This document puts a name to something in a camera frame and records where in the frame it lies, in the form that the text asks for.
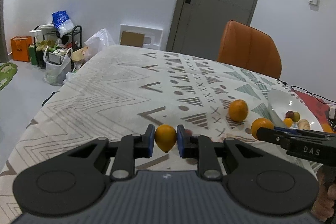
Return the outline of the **right hand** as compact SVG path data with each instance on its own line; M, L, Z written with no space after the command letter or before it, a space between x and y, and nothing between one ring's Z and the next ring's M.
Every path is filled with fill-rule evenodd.
M325 222L327 219L331 218L334 214L334 204L335 204L335 184L325 186L325 174L323 173L322 167L317 172L317 178L319 182L319 192L317 199L311 209L312 215L314 215L321 222Z

